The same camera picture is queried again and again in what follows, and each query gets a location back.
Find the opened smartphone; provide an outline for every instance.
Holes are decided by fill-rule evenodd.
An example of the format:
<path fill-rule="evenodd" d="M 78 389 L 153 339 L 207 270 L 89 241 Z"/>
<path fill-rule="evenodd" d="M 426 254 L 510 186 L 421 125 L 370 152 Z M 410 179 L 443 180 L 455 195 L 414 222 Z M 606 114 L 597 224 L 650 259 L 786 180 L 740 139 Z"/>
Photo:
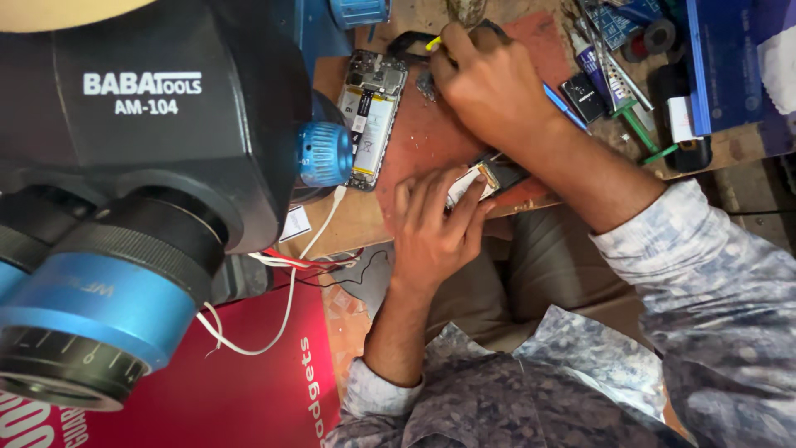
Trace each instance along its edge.
<path fill-rule="evenodd" d="M 354 50 L 338 101 L 353 143 L 353 169 L 347 187 L 363 191 L 376 187 L 408 74 L 403 61 Z"/>

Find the long sleeve shirt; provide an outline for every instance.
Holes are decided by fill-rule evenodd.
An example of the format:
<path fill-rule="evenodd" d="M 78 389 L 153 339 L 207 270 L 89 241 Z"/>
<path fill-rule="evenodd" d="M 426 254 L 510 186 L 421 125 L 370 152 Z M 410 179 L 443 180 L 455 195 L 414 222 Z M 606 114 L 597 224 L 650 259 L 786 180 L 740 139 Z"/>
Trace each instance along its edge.
<path fill-rule="evenodd" d="M 664 382 L 698 446 L 796 446 L 796 261 L 693 181 L 592 240 L 637 289 L 662 360 L 555 306 L 512 353 L 448 324 L 418 387 L 355 359 L 326 446 L 691 446 L 662 421 Z"/>

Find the man's right hand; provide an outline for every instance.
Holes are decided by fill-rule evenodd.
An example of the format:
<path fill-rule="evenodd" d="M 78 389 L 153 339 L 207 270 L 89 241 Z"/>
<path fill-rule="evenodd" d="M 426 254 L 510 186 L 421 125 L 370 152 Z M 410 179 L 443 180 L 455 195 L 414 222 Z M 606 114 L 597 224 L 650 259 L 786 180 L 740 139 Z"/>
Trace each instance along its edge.
<path fill-rule="evenodd" d="M 468 35 L 457 22 L 445 26 L 441 36 L 447 54 L 439 48 L 431 55 L 431 73 L 447 103 L 479 139 L 511 156 L 527 151 L 539 132 L 569 124 L 544 94 L 524 45 L 503 42 L 486 27 Z"/>

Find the finger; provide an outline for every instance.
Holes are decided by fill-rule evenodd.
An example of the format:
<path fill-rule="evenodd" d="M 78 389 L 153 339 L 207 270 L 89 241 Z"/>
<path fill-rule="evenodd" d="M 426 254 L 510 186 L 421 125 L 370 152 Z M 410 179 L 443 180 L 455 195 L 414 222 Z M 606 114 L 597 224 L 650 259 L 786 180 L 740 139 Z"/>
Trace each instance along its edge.
<path fill-rule="evenodd" d="M 428 63 L 431 74 L 434 75 L 434 82 L 440 89 L 447 84 L 458 70 L 451 64 L 451 60 L 444 51 L 435 51 L 431 54 L 431 61 Z"/>
<path fill-rule="evenodd" d="M 420 218 L 423 214 L 423 205 L 426 202 L 426 192 L 428 186 L 434 182 L 439 175 L 439 170 L 433 170 L 425 175 L 423 178 L 418 179 L 417 184 L 412 188 L 412 195 L 409 199 L 409 209 L 406 213 L 406 222 L 413 222 L 417 225 L 420 224 Z"/>
<path fill-rule="evenodd" d="M 486 215 L 495 207 L 494 201 L 484 201 L 478 204 L 470 223 L 467 225 L 467 230 L 464 234 L 464 249 L 463 255 L 472 260 L 481 252 L 481 236 L 484 233 L 484 222 Z"/>
<path fill-rule="evenodd" d="M 409 197 L 417 179 L 411 177 L 396 185 L 395 218 L 404 219 L 409 210 Z"/>
<path fill-rule="evenodd" d="M 445 200 L 447 192 L 456 182 L 456 179 L 467 173 L 467 165 L 454 167 L 442 172 L 436 180 L 428 187 L 426 193 L 426 203 L 423 206 L 423 218 L 428 224 L 442 225 L 445 216 Z"/>
<path fill-rule="evenodd" d="M 470 39 L 481 53 L 492 53 L 495 49 L 503 46 L 503 42 L 497 35 L 493 29 L 486 26 L 478 26 L 470 31 Z"/>
<path fill-rule="evenodd" d="M 447 234 L 449 234 L 451 238 L 456 238 L 458 240 L 464 236 L 485 188 L 486 177 L 484 175 L 478 175 L 456 203 L 446 223 Z"/>
<path fill-rule="evenodd" d="M 461 23 L 451 22 L 445 25 L 439 35 L 443 39 L 443 44 L 448 48 L 448 53 L 459 65 L 466 64 L 478 55 L 478 51 Z"/>

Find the tube of glue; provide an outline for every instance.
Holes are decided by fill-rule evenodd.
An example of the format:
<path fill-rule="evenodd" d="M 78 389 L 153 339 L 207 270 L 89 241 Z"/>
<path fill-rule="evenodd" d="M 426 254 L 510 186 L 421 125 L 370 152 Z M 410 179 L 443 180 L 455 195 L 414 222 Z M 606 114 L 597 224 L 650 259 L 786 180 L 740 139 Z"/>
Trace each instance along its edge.
<path fill-rule="evenodd" d="M 584 73 L 589 77 L 591 83 L 595 85 L 597 92 L 603 97 L 606 104 L 613 104 L 611 101 L 611 92 L 608 90 L 608 83 L 605 80 L 603 71 L 597 63 L 597 55 L 595 54 L 595 47 L 586 42 L 574 30 L 569 32 L 569 37 L 572 39 L 572 47 L 575 48 L 575 61 Z"/>

